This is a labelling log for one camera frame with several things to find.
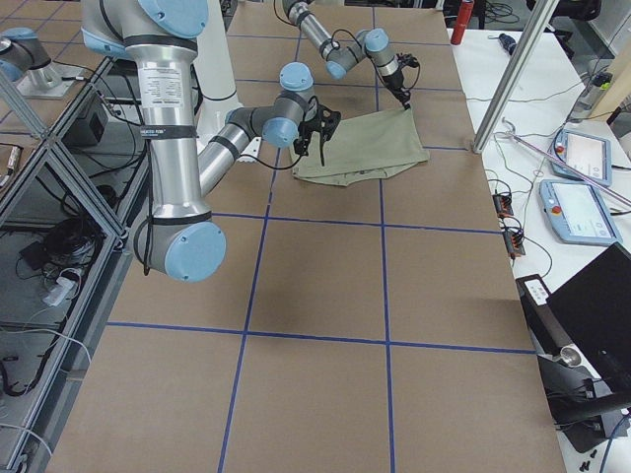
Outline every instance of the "floor tile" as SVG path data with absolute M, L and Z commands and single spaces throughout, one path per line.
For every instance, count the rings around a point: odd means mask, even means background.
M 392 390 L 398 472 L 565 471 L 534 356 L 393 347 Z
M 53 16 L 53 20 L 75 20 L 81 21 L 81 3 L 64 2 L 61 10 L 58 10 Z
M 4 21 L 9 15 L 13 15 L 23 3 L 24 0 L 4 0 L 0 3 L 0 22 Z
M 48 20 L 37 31 L 41 41 L 70 41 L 81 30 L 81 24 L 75 22 L 56 22 Z
M 280 70 L 296 60 L 298 41 L 261 37 L 228 37 L 235 79 L 278 81 Z
M 61 2 L 28 2 L 12 16 L 16 18 L 34 18 L 37 20 L 46 20 L 61 7 Z
M 225 473 L 383 473 L 384 347 L 249 337 Z
M 375 17 L 376 24 L 386 30 L 390 41 L 449 43 L 443 12 L 406 10 L 405 15 L 401 15 L 394 8 L 376 8 Z
M 499 231 L 481 157 L 445 150 L 430 150 L 430 156 L 384 181 L 386 222 Z
M 462 90 L 457 74 L 456 61 L 448 45 L 428 44 L 393 44 L 396 52 L 412 54 L 421 65 L 418 82 L 414 84 L 418 69 L 403 69 L 404 87 L 428 88 L 438 90 Z M 423 94 L 424 91 L 412 91 L 412 94 Z
M 108 327 L 47 473 L 214 471 L 240 346 Z
M 380 229 L 269 222 L 250 329 L 383 340 Z
M 158 271 L 144 276 L 135 261 L 109 320 L 243 330 L 262 222 L 213 219 L 226 234 L 228 251 L 219 270 L 199 283 L 183 283 Z
M 532 350 L 499 235 L 386 229 L 390 338 Z
M 462 92 L 412 91 L 410 102 L 421 143 L 424 146 L 469 149 L 475 133 Z M 399 102 L 386 89 L 379 89 L 380 110 L 395 108 Z M 455 119 L 458 126 L 448 126 Z
M 278 15 L 283 20 L 287 20 L 281 4 L 280 0 L 276 0 Z M 298 38 L 299 31 L 296 27 L 285 25 L 278 20 L 269 4 L 240 2 L 237 7 L 237 14 L 228 28 L 228 35 L 238 34 Z
M 285 153 L 281 166 L 288 164 L 289 158 Z M 290 171 L 278 172 L 270 215 L 378 224 L 381 220 L 379 182 L 367 180 L 339 187 L 305 182 L 293 177 Z

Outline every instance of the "folded cloth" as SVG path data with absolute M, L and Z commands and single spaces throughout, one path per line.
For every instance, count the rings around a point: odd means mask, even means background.
M 291 155 L 295 163 L 298 156 L 293 151 Z M 429 158 L 412 110 L 398 108 L 340 121 L 333 138 L 324 144 L 324 166 L 319 158 L 319 140 L 314 136 L 309 155 L 292 171 L 297 179 L 347 186 L 391 177 Z

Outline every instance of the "white label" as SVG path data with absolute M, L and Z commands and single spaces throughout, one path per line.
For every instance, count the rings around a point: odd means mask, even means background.
M 526 288 L 534 299 L 537 305 L 545 305 L 548 299 L 548 292 L 545 290 L 541 281 L 538 279 L 531 279 L 526 281 Z
M 179 70 L 169 67 L 144 67 L 138 69 L 138 80 L 144 107 L 184 107 Z

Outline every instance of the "white cable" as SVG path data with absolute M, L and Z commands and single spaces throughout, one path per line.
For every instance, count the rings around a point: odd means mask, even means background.
M 46 449 L 46 451 L 48 452 L 48 454 L 50 456 L 52 456 L 52 449 L 50 449 L 50 446 L 48 445 L 48 443 L 46 442 L 46 440 L 44 440 L 42 437 L 40 437 L 38 434 L 36 434 L 35 432 L 33 432 L 31 429 L 27 429 L 26 427 L 22 427 L 22 426 L 14 426 L 12 424 L 4 424 L 2 422 L 0 422 L 0 427 L 8 427 L 9 429 L 16 429 L 18 431 L 22 431 L 22 432 L 26 432 L 27 434 L 35 437 L 37 440 L 39 440 L 39 442 L 41 443 L 41 445 Z
M 65 338 L 66 340 L 70 342 L 74 342 L 77 345 L 80 345 L 81 348 L 83 348 L 86 352 L 86 356 L 88 357 L 88 363 L 90 365 L 92 364 L 92 355 L 90 355 L 90 350 L 88 350 L 88 347 L 84 345 L 83 342 L 80 342 L 76 338 L 72 338 L 72 337 L 69 337 L 68 335 L 64 335 L 63 333 L 50 330 L 49 328 L 34 328 L 32 330 L 17 330 L 17 331 L 5 330 L 5 333 L 41 333 L 41 332 L 52 333 L 53 335 L 57 335 L 58 337 Z

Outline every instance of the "robot arm label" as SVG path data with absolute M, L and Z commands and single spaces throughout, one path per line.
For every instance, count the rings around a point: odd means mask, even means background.
M 144 106 L 184 107 L 181 71 L 168 67 L 138 69 L 138 82 Z

